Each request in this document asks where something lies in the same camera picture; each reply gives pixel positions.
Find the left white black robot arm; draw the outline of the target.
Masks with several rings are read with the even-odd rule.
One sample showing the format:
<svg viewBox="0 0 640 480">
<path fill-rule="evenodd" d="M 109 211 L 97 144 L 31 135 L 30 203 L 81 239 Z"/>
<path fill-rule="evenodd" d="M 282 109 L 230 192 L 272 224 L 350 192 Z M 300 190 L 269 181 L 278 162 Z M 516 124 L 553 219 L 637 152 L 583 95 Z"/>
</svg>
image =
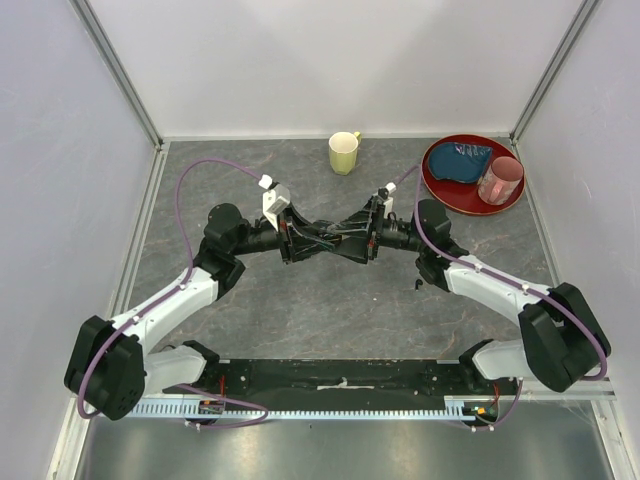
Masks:
<svg viewBox="0 0 640 480">
<path fill-rule="evenodd" d="M 220 378 L 211 350 L 196 342 L 161 353 L 155 346 L 236 285 L 245 271 L 240 256 L 278 250 L 293 262 L 334 253 L 345 240 L 335 226 L 310 223 L 290 205 L 279 213 L 265 209 L 256 223 L 233 204 L 213 207 L 198 253 L 173 282 L 111 320 L 94 315 L 82 323 L 64 375 L 65 386 L 76 395 L 78 414 L 119 420 L 142 396 L 182 384 L 211 392 Z"/>
</svg>

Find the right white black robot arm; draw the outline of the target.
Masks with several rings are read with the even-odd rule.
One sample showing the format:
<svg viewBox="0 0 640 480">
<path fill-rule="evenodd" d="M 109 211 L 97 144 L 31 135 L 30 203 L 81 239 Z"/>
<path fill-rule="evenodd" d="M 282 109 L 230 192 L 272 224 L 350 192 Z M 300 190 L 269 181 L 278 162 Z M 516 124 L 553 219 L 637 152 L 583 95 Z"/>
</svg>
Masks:
<svg viewBox="0 0 640 480">
<path fill-rule="evenodd" d="M 549 287 L 496 270 L 459 247 L 450 229 L 444 206 L 428 199 L 415 204 L 408 222 L 372 199 L 327 228 L 341 239 L 337 252 L 364 261 L 381 247 L 418 252 L 416 267 L 425 282 L 470 298 L 518 326 L 519 339 L 483 340 L 461 356 L 465 363 L 457 377 L 465 391 L 481 393 L 500 378 L 534 377 L 564 392 L 580 380 L 606 375 L 611 345 L 577 287 Z"/>
</svg>

